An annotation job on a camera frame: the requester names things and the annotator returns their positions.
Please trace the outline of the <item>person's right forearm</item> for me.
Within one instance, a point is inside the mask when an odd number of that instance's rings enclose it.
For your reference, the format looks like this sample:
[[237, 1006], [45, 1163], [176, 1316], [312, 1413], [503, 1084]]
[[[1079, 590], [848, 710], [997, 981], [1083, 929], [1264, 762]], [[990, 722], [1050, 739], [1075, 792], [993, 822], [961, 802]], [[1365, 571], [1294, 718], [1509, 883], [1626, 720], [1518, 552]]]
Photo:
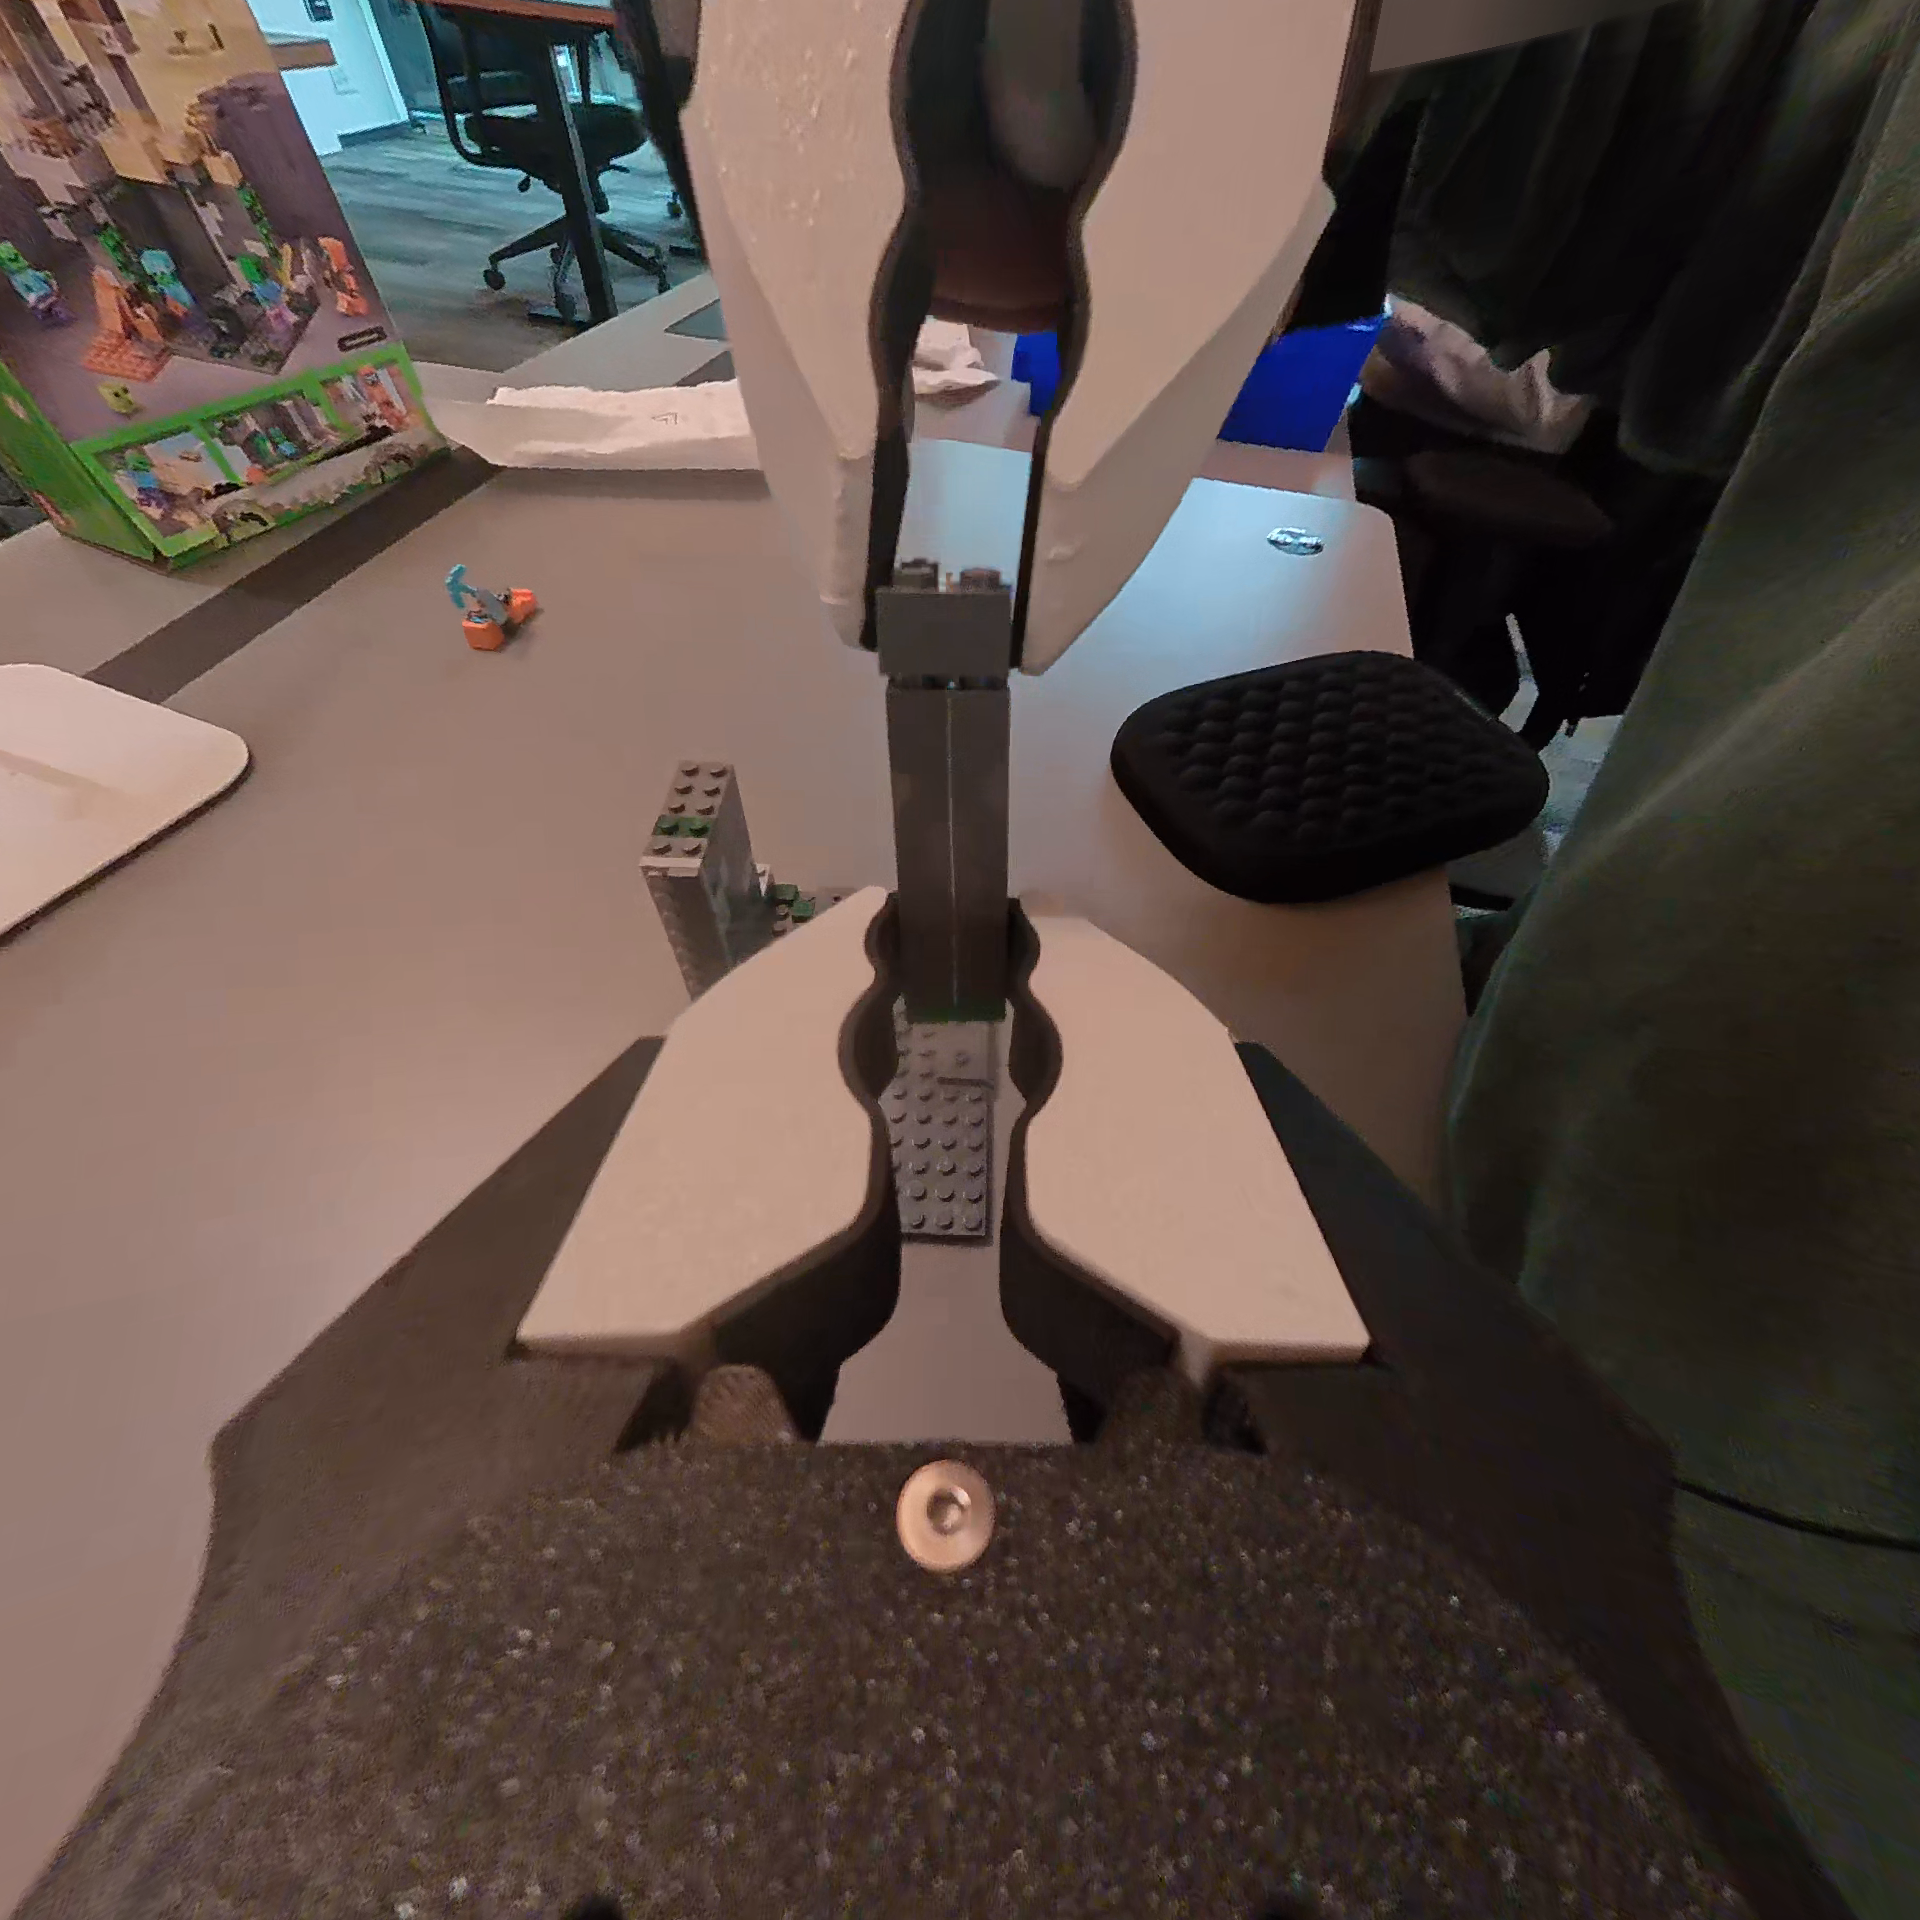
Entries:
[[1912, 5], [1658, 5], [1413, 67], [1360, 395], [1526, 452], [1609, 422], [1721, 490], [1810, 325]]

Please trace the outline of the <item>dark grey brick column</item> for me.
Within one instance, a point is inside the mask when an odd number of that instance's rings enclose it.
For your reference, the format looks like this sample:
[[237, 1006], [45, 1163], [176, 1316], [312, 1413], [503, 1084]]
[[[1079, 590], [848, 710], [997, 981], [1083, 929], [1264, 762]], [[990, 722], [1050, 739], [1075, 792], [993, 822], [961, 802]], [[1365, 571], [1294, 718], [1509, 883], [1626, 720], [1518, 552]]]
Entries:
[[997, 1021], [1009, 950], [1009, 691], [885, 691], [895, 960], [920, 1024]]

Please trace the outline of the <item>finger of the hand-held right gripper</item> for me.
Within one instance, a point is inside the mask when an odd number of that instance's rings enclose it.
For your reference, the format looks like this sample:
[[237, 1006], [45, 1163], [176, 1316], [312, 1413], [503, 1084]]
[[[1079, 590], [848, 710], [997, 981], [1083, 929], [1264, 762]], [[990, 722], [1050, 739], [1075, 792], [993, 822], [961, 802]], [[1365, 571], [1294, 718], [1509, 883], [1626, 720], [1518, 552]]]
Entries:
[[758, 467], [832, 633], [875, 646], [905, 514], [910, 5], [706, 3], [680, 112]]
[[1071, 214], [1062, 387], [1035, 449], [1021, 669], [1136, 573], [1327, 224], [1347, 3], [1120, 5], [1117, 104]]

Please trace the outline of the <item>blue plastic bin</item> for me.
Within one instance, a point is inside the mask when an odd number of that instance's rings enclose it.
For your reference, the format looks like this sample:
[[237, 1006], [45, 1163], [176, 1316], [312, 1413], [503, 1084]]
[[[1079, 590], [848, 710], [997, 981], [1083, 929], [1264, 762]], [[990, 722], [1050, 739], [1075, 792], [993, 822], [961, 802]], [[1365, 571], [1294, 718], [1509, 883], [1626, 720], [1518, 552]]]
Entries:
[[[1221, 408], [1213, 421], [1215, 440], [1278, 451], [1325, 451], [1336, 421], [1345, 413], [1360, 371], [1375, 348], [1387, 320], [1382, 307], [1370, 318], [1335, 328], [1298, 328], [1279, 336], [1249, 366], [1232, 401]], [[1023, 331], [1014, 336], [1009, 374], [1025, 385], [1025, 411], [1037, 421], [1048, 416], [1050, 403], [1059, 397], [1064, 364], [1057, 336]], [[1174, 442], [1181, 435], [1191, 442], [1174, 416], [1187, 413], [1191, 404], [1179, 394], [1162, 395], [1149, 404], [1138, 427], [1174, 421]]]

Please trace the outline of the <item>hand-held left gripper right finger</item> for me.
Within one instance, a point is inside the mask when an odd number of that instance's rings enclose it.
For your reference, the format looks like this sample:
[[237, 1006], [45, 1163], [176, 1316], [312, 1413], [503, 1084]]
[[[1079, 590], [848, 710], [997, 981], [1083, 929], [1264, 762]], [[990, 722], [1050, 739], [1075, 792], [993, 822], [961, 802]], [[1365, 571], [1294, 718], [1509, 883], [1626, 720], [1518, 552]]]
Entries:
[[1369, 1330], [1229, 1029], [1083, 918], [1009, 918], [1000, 1315], [1056, 1373], [1353, 1364]]

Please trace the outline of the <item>small orange blue toy figure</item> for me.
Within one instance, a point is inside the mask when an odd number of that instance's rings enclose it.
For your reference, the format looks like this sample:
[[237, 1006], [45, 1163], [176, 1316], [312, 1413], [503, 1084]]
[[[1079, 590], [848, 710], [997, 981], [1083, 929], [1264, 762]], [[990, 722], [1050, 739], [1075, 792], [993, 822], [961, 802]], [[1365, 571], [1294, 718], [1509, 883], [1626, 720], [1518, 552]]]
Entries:
[[481, 587], [466, 564], [450, 566], [442, 586], [462, 620], [466, 644], [477, 654], [501, 651], [538, 616], [538, 602], [529, 590], [493, 593]]

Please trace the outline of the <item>white mat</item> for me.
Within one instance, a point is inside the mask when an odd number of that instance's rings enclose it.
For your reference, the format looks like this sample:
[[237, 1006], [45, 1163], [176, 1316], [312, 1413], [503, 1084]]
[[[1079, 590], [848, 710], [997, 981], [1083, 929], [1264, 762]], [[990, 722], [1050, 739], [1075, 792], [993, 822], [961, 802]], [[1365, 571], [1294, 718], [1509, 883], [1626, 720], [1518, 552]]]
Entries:
[[42, 662], [1, 668], [8, 938], [229, 796], [240, 734]]

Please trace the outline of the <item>grey green brick build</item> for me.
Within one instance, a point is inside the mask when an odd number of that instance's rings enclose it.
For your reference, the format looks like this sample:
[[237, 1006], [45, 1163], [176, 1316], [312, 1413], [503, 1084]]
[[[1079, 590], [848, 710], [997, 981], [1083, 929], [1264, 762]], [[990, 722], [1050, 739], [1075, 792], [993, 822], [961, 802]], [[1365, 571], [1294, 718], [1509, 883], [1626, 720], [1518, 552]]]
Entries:
[[[761, 948], [851, 897], [782, 880], [751, 851], [736, 768], [679, 760], [645, 834], [639, 875], [689, 1001]], [[893, 1003], [895, 1076], [879, 1097], [906, 1242], [987, 1242], [997, 1027], [915, 1024]]]

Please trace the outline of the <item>small light grey brick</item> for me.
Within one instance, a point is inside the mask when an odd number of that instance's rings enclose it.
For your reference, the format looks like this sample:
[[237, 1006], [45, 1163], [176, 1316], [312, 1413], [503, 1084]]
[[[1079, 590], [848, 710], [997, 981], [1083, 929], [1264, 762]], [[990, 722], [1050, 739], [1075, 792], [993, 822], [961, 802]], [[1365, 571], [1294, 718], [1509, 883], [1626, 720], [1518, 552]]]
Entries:
[[1011, 668], [1011, 587], [993, 566], [899, 561], [875, 590], [875, 654], [890, 683], [984, 688]]

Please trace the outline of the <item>black office chair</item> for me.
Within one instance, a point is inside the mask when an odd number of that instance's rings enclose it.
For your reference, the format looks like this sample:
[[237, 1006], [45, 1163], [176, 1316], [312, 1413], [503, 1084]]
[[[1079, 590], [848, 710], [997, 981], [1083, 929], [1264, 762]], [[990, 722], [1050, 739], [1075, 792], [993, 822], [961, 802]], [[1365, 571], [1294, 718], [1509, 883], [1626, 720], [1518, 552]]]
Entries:
[[538, 186], [559, 214], [487, 256], [481, 284], [501, 296], [504, 266], [546, 262], [546, 302], [529, 320], [587, 330], [617, 314], [609, 262], [671, 288], [669, 252], [609, 221], [602, 180], [650, 138], [645, 109], [593, 92], [591, 60], [619, 64], [609, 5], [446, 3], [414, 5], [431, 61], [441, 124], [470, 166]]

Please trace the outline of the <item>white crumpled paper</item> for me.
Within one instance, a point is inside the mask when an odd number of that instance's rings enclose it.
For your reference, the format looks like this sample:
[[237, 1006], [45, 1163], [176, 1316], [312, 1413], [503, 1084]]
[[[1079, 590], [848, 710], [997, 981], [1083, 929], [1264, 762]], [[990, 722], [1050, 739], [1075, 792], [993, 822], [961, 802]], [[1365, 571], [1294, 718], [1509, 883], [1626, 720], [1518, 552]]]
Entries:
[[438, 432], [493, 469], [577, 473], [758, 473], [733, 379], [650, 390], [498, 388], [431, 401]]

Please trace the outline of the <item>person's green sweatshirt torso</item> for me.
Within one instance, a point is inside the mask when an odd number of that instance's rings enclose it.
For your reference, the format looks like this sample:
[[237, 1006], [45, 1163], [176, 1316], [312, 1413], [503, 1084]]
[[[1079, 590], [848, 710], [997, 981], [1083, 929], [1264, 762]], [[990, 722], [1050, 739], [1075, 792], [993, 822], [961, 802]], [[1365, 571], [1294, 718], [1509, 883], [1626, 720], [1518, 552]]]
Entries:
[[1744, 1739], [1853, 1915], [1914, 1915], [1914, 5], [1810, 309], [1456, 1067], [1473, 1253], [1666, 1445]]

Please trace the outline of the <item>toy brick set box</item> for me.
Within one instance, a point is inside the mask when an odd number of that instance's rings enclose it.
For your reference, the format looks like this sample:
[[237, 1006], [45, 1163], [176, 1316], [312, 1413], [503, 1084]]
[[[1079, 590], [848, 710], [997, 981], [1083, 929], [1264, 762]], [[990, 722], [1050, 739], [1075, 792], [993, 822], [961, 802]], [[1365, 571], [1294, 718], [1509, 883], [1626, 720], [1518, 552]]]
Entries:
[[446, 458], [248, 5], [1, 5], [1, 449], [153, 570]]

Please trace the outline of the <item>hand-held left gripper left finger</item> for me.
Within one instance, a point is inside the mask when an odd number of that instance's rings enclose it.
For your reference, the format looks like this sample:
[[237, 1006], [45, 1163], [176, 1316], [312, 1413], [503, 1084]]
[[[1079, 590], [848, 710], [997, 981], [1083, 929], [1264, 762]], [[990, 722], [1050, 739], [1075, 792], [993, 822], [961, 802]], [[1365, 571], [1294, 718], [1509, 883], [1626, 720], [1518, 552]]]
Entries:
[[671, 1021], [518, 1322], [520, 1348], [837, 1364], [885, 1326], [890, 905], [878, 885], [851, 892]]

